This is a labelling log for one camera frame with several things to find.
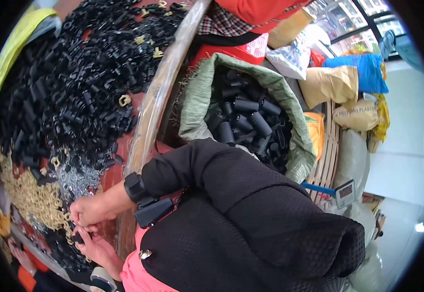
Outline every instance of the black wristband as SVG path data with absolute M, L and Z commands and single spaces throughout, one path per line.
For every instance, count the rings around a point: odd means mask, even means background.
M 140 174 L 135 172 L 125 178 L 124 187 L 131 201 L 136 204 L 143 198 L 149 196 L 149 193 L 145 190 L 144 180 L 142 180 Z

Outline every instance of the plaid fabric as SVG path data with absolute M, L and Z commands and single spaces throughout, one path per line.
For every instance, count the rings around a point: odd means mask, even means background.
M 284 12 L 297 9 L 304 4 L 298 4 L 291 6 L 285 9 Z M 211 13 L 212 17 L 205 15 L 199 29 L 197 31 L 198 35 L 219 35 L 224 37 L 236 37 L 242 36 L 243 34 L 253 30 L 255 27 L 261 27 L 265 24 L 268 24 L 272 21 L 280 22 L 281 20 L 271 19 L 262 25 L 250 25 L 239 17 L 233 15 L 231 12 L 223 9 L 222 7 L 216 5 Z

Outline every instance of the person's hand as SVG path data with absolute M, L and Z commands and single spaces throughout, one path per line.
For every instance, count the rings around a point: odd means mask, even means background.
M 74 228 L 73 235 L 76 232 L 79 232 L 82 240 L 84 240 L 84 244 L 75 243 L 81 253 L 104 267 L 113 279 L 121 281 L 119 274 L 123 270 L 124 263 L 110 243 L 101 236 L 90 238 L 88 232 L 80 226 Z
M 124 189 L 123 182 L 116 184 L 106 192 L 92 197 L 80 197 L 70 206 L 72 220 L 85 227 L 86 231 L 98 231 L 98 223 L 113 220 L 126 210 L 135 207 Z
M 14 238 L 8 239 L 8 245 L 10 249 L 10 253 L 19 261 L 19 264 L 27 271 L 29 272 L 32 277 L 35 276 L 35 273 L 37 272 L 37 269 L 35 268 L 34 264 L 30 261 L 29 256 L 20 248 L 15 247 L 16 241 Z

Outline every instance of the blue plastic bag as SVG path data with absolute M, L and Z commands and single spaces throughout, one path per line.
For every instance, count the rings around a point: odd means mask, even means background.
M 354 66 L 358 69 L 358 88 L 361 92 L 388 93 L 387 85 L 382 79 L 380 65 L 382 56 L 377 54 L 343 55 L 326 59 L 322 67 Z

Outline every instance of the pink shirt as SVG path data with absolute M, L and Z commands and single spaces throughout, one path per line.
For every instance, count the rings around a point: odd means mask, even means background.
M 170 195 L 170 197 L 172 200 L 174 200 L 180 195 L 181 191 Z M 140 242 L 147 230 L 148 228 L 142 229 L 139 225 L 137 225 L 135 235 L 136 250 L 128 255 L 125 264 L 123 265 L 123 271 L 119 274 L 121 280 L 123 281 L 124 289 L 126 292 L 179 292 L 152 277 L 144 269 L 144 266 L 139 259 L 139 251 Z

